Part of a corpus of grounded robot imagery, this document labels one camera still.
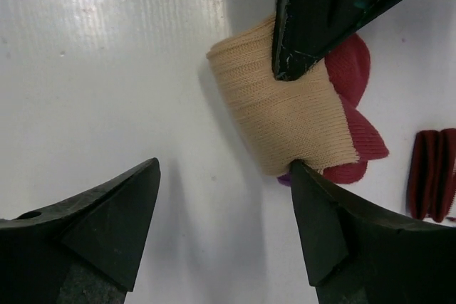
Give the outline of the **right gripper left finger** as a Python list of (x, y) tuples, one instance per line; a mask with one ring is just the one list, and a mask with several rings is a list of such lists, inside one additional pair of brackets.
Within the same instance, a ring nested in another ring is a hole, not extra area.
[(3, 303), (123, 303), (160, 185), (149, 159), (58, 203), (1, 220)]

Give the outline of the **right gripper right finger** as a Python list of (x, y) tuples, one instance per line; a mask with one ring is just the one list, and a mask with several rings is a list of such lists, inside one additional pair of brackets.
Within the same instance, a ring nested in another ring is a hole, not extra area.
[(455, 229), (384, 209), (291, 165), (309, 284), (320, 303), (453, 303)]

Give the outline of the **brown sock striped cuff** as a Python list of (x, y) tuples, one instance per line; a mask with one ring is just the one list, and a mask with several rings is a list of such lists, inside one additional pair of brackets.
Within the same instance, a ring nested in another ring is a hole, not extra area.
[(455, 200), (455, 129), (416, 134), (407, 186), (411, 216), (440, 223)]

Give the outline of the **beige maroon sock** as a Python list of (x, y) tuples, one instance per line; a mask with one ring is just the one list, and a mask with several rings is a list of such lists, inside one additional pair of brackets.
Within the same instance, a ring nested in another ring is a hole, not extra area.
[(278, 178), (305, 162), (337, 184), (359, 181), (389, 151), (358, 111), (371, 56), (353, 34), (295, 81), (274, 78), (275, 18), (213, 45), (207, 60), (224, 104), (263, 173)]

